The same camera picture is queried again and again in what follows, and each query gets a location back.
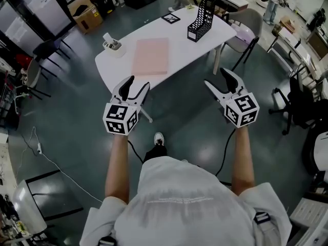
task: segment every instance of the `pink folder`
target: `pink folder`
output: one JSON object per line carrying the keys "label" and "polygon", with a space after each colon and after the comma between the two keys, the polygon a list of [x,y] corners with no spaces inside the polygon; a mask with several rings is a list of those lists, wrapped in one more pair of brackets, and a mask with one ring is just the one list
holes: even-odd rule
{"label": "pink folder", "polygon": [[169,39],[150,38],[137,41],[132,75],[161,75],[168,72]]}

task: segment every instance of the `cardboard box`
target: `cardboard box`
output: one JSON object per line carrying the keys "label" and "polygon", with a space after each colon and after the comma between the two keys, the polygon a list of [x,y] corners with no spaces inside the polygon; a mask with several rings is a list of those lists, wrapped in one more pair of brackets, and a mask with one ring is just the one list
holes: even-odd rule
{"label": "cardboard box", "polygon": [[[79,16],[73,16],[81,5],[86,5],[88,7]],[[68,9],[84,34],[89,33],[103,22],[97,8],[90,0],[75,0],[68,5]]]}
{"label": "cardboard box", "polygon": [[280,19],[280,24],[285,27],[291,34],[294,34],[296,31],[296,28],[294,26],[294,23],[291,22],[288,16],[284,16]]}

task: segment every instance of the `white sneaker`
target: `white sneaker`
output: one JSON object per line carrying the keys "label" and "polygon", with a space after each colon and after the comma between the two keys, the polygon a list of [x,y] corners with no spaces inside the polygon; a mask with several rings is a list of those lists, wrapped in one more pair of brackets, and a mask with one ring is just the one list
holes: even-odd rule
{"label": "white sneaker", "polygon": [[164,136],[160,132],[156,132],[154,136],[154,144],[164,146]]}

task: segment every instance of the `black cable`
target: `black cable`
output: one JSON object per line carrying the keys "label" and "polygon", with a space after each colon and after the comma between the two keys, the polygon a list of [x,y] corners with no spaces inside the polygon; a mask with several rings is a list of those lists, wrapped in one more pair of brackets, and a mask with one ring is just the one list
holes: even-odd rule
{"label": "black cable", "polygon": [[228,137],[228,140],[227,140],[227,143],[226,143],[226,145],[225,145],[225,149],[224,149],[224,155],[223,155],[223,161],[222,161],[222,164],[221,164],[221,168],[219,169],[219,171],[215,174],[215,176],[217,176],[220,172],[221,172],[221,170],[222,170],[222,168],[223,168],[223,165],[224,165],[224,161],[225,161],[225,159],[226,159],[226,152],[227,152],[227,147],[228,147],[228,144],[229,144],[229,140],[230,140],[230,138],[232,137],[232,135],[235,133],[235,131],[236,131],[236,129],[234,129],[232,132],[231,132],[231,134],[230,134],[230,136]]}
{"label": "black cable", "polygon": [[142,158],[140,158],[140,156],[138,155],[138,153],[135,151],[134,146],[132,145],[132,143],[129,140],[128,140],[128,143],[131,145],[131,148],[133,149],[134,154],[140,159],[141,164],[144,164]]}
{"label": "black cable", "polygon": [[25,144],[29,147],[29,149],[30,150],[32,150],[32,152],[33,152],[33,154],[34,154],[34,156],[36,156],[37,157],[37,155],[34,153],[34,150],[27,144],[27,142],[26,142],[26,140],[25,140],[25,138],[24,138],[24,136],[23,136],[23,134],[20,132],[20,135],[22,136],[22,138],[23,138],[23,140],[24,140],[24,142],[25,142]]}

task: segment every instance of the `forearm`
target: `forearm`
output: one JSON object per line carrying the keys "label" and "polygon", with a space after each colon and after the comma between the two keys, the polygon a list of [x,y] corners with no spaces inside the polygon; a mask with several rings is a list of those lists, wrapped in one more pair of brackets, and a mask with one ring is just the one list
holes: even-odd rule
{"label": "forearm", "polygon": [[251,145],[248,128],[236,129],[235,160],[232,173],[232,191],[238,196],[255,186]]}
{"label": "forearm", "polygon": [[128,137],[115,135],[110,156],[105,197],[113,196],[129,203]]}

